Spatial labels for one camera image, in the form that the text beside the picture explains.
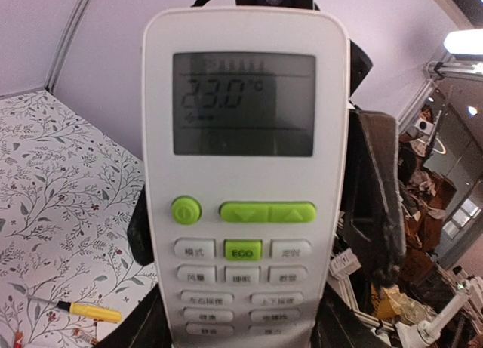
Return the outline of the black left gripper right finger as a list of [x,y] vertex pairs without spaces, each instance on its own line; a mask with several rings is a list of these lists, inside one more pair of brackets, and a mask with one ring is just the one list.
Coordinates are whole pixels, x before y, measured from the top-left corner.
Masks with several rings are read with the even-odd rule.
[[[342,237],[361,264],[355,284],[364,305],[371,289],[398,281],[402,266],[402,211],[398,184],[398,122],[383,112],[352,109],[343,194]],[[331,287],[312,330],[314,347],[383,347]]]

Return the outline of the yellow handled screwdriver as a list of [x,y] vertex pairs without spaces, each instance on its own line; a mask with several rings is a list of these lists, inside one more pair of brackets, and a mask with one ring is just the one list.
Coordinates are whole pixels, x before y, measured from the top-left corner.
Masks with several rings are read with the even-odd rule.
[[120,323],[122,314],[117,310],[111,310],[98,306],[84,305],[80,303],[66,302],[63,300],[46,300],[34,295],[27,295],[30,300],[42,302],[49,306],[55,306],[59,310],[68,312],[69,314],[96,319],[97,321]]

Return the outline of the orange AAA battery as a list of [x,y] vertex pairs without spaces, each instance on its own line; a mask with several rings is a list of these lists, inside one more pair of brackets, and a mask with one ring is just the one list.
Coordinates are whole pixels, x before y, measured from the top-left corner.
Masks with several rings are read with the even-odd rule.
[[13,348],[22,348],[22,340],[23,340],[23,333],[21,331],[17,331],[14,335],[14,344]]

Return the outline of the small white remote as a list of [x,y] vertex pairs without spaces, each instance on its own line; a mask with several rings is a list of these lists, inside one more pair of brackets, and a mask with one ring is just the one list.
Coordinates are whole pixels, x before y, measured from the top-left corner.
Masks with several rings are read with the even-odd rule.
[[183,8],[143,35],[143,160],[175,347],[307,347],[346,158],[349,37],[321,11]]

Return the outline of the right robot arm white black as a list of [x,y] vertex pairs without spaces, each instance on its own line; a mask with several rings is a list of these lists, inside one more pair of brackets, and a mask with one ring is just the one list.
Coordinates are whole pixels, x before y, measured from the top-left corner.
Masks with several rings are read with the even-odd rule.
[[470,276],[456,285],[454,297],[446,307],[431,321],[423,320],[409,326],[401,322],[395,325],[402,347],[430,347],[441,336],[443,328],[458,314],[466,312],[465,317],[472,322],[478,334],[482,334],[482,278]]

